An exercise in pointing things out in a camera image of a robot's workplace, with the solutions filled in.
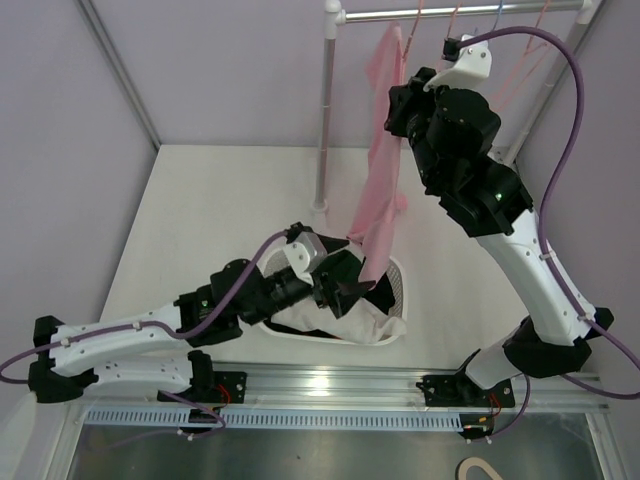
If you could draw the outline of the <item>black t shirt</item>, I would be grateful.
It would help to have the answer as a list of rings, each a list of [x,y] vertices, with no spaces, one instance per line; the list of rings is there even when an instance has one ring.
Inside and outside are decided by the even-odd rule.
[[[360,278],[359,280],[361,282],[365,282],[365,281],[376,282],[376,286],[373,289],[371,289],[361,299],[364,299],[373,303],[376,307],[378,307],[383,312],[387,312],[389,308],[392,305],[394,305],[395,300],[392,297],[390,283],[389,283],[389,280],[386,278],[386,274],[383,274],[382,277],[378,280],[361,280]]]

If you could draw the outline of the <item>pink t shirt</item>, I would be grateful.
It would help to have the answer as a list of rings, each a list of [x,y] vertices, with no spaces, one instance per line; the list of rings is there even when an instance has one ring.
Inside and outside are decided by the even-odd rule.
[[[404,79],[405,61],[401,26],[392,22],[379,40],[366,67],[373,93],[372,139],[368,151],[368,175],[361,191],[348,238],[363,254],[360,282],[378,282],[388,268],[395,220],[406,208],[406,198],[397,191],[401,139],[385,130],[389,90]]]

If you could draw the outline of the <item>green and white t shirt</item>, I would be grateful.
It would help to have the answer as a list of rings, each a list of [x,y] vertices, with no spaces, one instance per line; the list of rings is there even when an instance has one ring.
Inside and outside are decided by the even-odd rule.
[[[353,342],[353,345],[381,347],[388,345],[407,332],[407,316],[396,317],[381,311],[373,303],[361,299],[343,317],[337,319],[330,309],[319,308],[311,298],[275,314],[272,324],[301,332],[320,330],[330,336]]]

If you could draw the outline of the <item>pink hanger of green shirt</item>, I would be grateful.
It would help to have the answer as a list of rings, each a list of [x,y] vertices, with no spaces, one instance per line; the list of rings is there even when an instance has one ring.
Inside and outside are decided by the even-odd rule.
[[[455,24],[457,14],[461,6],[462,6],[462,1],[458,1],[449,17],[449,24],[448,24],[447,32],[444,36],[444,41],[447,41],[451,37],[452,29]],[[445,68],[445,65],[446,65],[446,60],[444,57],[444,53],[441,53],[440,58],[436,64],[436,71],[440,72]]]

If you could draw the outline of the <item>pink hanger of orange shirt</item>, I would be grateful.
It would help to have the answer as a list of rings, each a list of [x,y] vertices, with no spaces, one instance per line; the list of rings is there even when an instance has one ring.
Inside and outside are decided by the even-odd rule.
[[[540,66],[549,50],[550,46],[547,42],[536,41],[533,36],[528,38],[517,63],[511,68],[507,78],[490,99],[491,106],[496,111],[500,112],[507,107],[519,90],[524,86],[528,78]],[[533,62],[529,70],[526,73],[523,73],[522,70],[524,67],[538,52],[540,52],[540,56]]]

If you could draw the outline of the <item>blue wire hanger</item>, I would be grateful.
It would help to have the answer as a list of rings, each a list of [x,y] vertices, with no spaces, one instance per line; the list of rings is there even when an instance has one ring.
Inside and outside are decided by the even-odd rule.
[[[474,29],[474,31],[473,31],[473,35],[474,36],[482,35],[484,33],[490,32],[490,31],[494,31],[497,28],[497,26],[498,26],[498,24],[500,22],[502,13],[503,13],[504,4],[505,4],[504,0],[499,0],[498,1],[498,5],[496,7],[496,11],[495,11],[495,15],[494,15],[493,20],[492,20],[491,27],[487,27],[487,26],[484,26],[483,28],[476,27]]]

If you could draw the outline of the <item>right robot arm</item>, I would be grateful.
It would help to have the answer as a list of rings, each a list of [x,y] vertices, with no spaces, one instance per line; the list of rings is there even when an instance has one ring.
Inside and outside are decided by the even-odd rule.
[[[422,67],[392,87],[384,128],[408,141],[426,194],[493,258],[527,311],[510,335],[472,353],[456,371],[456,395],[474,405],[519,374],[579,371],[591,354],[589,340],[608,330],[614,316],[578,295],[572,282],[556,280],[562,268],[538,235],[529,192],[511,168],[488,155],[499,116],[478,92],[436,86],[436,76]]]

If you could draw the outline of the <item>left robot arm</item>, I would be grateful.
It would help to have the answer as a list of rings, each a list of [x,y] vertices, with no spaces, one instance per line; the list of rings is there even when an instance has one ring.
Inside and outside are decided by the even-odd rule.
[[[236,259],[174,302],[108,325],[37,319],[29,390],[42,404],[83,396],[232,401],[203,347],[236,340],[244,325],[268,322],[303,300],[341,318],[375,286],[360,280],[362,264],[345,240],[303,232],[287,239],[284,253],[287,266],[270,275],[257,259]]]

